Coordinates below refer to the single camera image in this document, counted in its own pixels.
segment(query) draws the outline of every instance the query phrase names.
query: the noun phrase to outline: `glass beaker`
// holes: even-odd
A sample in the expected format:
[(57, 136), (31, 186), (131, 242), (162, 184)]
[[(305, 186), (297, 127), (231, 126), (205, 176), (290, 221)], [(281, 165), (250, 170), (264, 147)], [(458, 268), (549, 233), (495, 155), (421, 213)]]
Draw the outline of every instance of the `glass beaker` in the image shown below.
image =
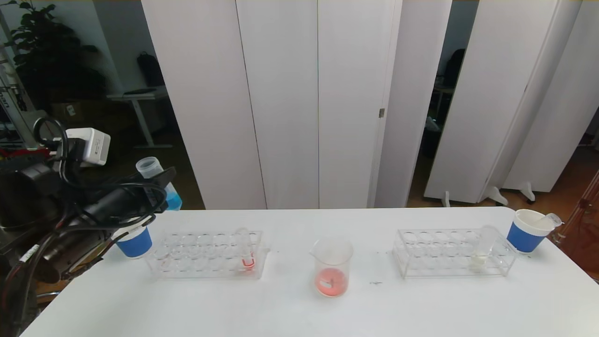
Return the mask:
[(353, 246), (339, 237), (326, 237), (314, 243), (314, 286), (328, 297), (341, 296), (349, 283), (349, 260)]

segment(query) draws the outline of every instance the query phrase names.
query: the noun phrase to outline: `sticker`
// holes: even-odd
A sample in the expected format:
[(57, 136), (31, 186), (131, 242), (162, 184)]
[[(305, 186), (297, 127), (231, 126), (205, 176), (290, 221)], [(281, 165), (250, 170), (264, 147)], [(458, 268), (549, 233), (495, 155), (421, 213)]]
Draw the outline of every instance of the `sticker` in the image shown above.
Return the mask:
[(66, 112), (69, 113), (69, 116), (75, 116), (75, 108), (71, 105), (66, 106)]

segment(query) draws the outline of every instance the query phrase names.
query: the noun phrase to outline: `white table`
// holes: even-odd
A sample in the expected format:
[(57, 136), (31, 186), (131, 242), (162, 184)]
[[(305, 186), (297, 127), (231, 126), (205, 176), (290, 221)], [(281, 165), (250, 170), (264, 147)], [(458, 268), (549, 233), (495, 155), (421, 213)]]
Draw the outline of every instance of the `white table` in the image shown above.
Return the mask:
[[(143, 260), (115, 247), (74, 280), (24, 332), (42, 336), (599, 336), (599, 287), (544, 240), (507, 277), (400, 278), (389, 251), (398, 228), (478, 228), (506, 233), (505, 207), (179, 211), (166, 227), (264, 230), (257, 281), (154, 280)], [(321, 236), (351, 240), (347, 293), (312, 289), (308, 254)]]
[(167, 87), (166, 86), (157, 86), (154, 91), (146, 92), (144, 94), (117, 94), (117, 95), (107, 95), (106, 98), (112, 101), (130, 101), (131, 105), (133, 105), (133, 109), (135, 110), (135, 114), (137, 115), (137, 120), (140, 123), (141, 131), (146, 138), (147, 145), (144, 146), (136, 146), (136, 148), (171, 148), (172, 145), (163, 144), (157, 145), (154, 144), (154, 140), (152, 139), (152, 133), (150, 129), (148, 129), (148, 124), (146, 122), (146, 118), (144, 117), (144, 113), (141, 110), (140, 101), (144, 100), (157, 100), (159, 98), (168, 97)]

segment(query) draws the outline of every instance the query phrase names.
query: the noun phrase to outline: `clear acrylic test tube rack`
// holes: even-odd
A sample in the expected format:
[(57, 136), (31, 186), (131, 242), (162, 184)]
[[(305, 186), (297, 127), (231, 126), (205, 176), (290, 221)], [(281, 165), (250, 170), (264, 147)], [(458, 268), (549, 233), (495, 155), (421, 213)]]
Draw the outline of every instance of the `clear acrylic test tube rack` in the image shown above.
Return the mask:
[(243, 266), (234, 232), (167, 233), (145, 255), (160, 278), (259, 279), (268, 250), (262, 232), (250, 231), (255, 265)]
[(493, 227), (398, 230), (393, 255), (403, 278), (507, 276), (518, 253)]

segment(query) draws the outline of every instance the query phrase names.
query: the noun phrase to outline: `green leaves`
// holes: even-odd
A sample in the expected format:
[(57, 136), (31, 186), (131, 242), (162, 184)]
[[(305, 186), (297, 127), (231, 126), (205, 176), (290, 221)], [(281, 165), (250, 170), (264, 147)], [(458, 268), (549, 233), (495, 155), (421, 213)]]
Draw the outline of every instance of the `green leaves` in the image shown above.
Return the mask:
[(17, 48), (27, 51), (16, 55), (14, 63), (36, 106), (49, 109), (52, 90), (84, 92), (94, 97), (105, 93), (105, 77), (86, 64), (88, 53), (98, 53), (98, 48), (83, 45), (70, 27), (55, 21), (51, 14), (55, 5), (38, 10), (23, 0), (8, 4), (26, 10), (21, 25), (11, 35)]
[(25, 13), (21, 17), (21, 25), (27, 25), (28, 23), (31, 23), (31, 21), (33, 21), (33, 19), (34, 19), (34, 16), (31, 13)]

